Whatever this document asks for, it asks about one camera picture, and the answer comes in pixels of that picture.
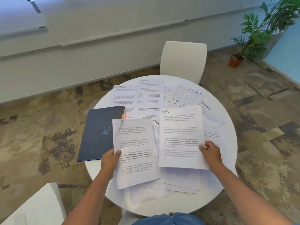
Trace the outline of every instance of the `forearm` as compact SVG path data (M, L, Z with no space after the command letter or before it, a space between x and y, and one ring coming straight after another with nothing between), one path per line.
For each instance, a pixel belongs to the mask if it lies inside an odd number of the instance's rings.
M109 176L100 171L62 225L98 225Z
M212 172L219 179L245 225L291 225L293 222L243 184L223 164Z

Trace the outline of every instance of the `light blue wall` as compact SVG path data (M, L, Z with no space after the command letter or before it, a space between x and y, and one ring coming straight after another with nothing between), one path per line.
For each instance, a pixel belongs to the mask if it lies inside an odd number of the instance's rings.
M300 82L300 18L285 31L265 60Z

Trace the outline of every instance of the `person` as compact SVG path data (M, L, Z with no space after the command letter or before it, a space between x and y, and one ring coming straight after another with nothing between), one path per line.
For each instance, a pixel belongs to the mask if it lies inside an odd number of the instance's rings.
M211 141L199 146L209 169L216 175L232 200L245 225L292 225L295 224L279 210L258 196L243 184L222 163L220 149ZM113 149L102 157L101 170L86 194L62 225L97 225L108 182L113 178L121 151L113 154ZM139 219L132 225L204 225L196 216L175 213L173 217L162 214Z

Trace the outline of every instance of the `brown flower pot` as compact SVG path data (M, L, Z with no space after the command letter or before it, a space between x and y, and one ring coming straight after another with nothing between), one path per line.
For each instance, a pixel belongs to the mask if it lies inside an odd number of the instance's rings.
M238 60L238 59L236 59L236 58L233 58L231 56L231 58L230 58L230 61L229 61L229 66L231 67L231 68L236 68L236 67L238 67L239 66L239 64L244 60L244 58L243 57L240 57L240 59Z

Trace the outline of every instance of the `hand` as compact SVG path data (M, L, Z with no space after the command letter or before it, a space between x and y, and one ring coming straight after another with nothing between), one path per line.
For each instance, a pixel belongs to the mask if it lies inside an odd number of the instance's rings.
M199 145L199 149L209 165L209 169L213 171L216 166L223 164L220 149L211 141L205 141L205 146L206 148Z
M113 149L110 149L102 156L100 172L103 172L103 174L107 175L109 180L113 178L114 170L117 166L120 155L121 150L118 150L115 154L113 154Z

